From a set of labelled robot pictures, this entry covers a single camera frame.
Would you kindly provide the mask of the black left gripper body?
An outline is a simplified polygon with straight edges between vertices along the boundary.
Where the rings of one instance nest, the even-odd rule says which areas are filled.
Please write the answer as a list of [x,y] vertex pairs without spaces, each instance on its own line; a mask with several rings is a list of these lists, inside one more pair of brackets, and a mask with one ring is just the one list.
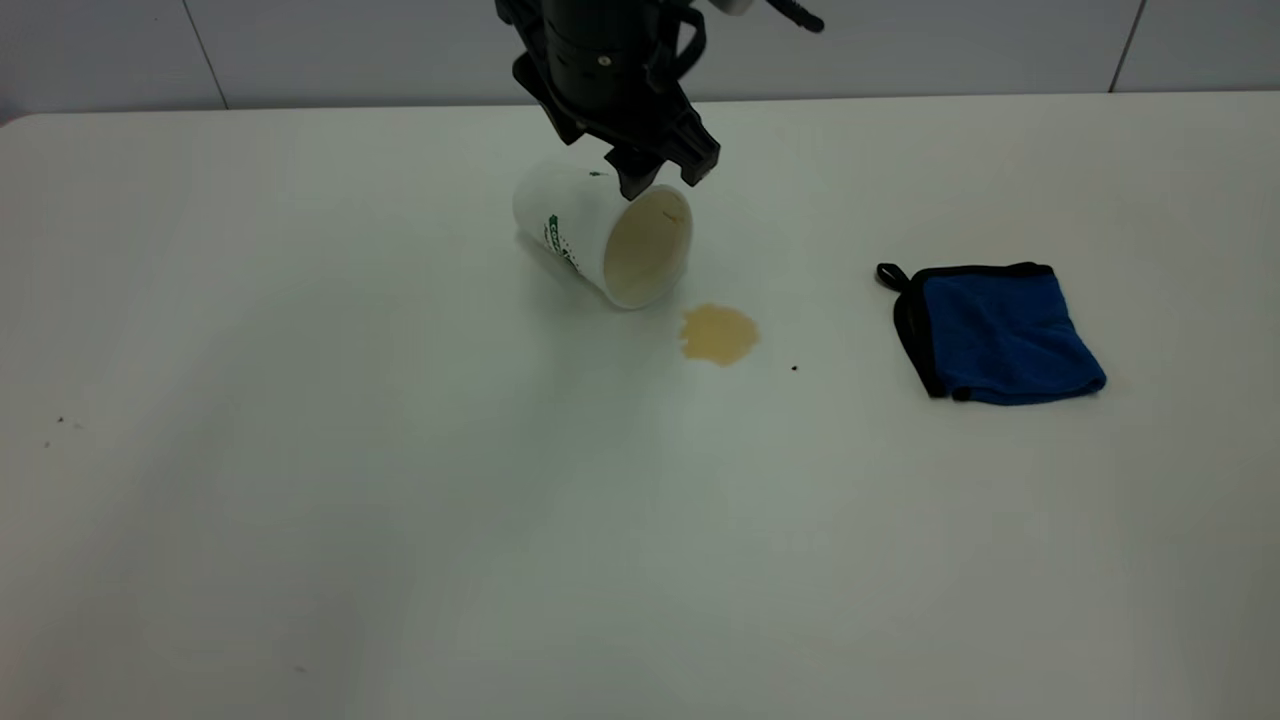
[[680,86],[707,49],[690,1],[499,1],[524,45],[512,73],[571,145],[590,135],[678,165],[682,143],[714,140]]

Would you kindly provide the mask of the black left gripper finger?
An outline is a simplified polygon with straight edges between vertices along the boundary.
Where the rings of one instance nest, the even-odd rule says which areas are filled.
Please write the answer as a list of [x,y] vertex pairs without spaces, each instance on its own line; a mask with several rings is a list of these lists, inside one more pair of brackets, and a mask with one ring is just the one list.
[[680,177],[694,187],[704,181],[718,165],[721,145],[716,140],[692,140],[682,143],[678,152]]
[[664,159],[643,149],[612,149],[605,160],[614,168],[620,192],[628,202],[649,190]]

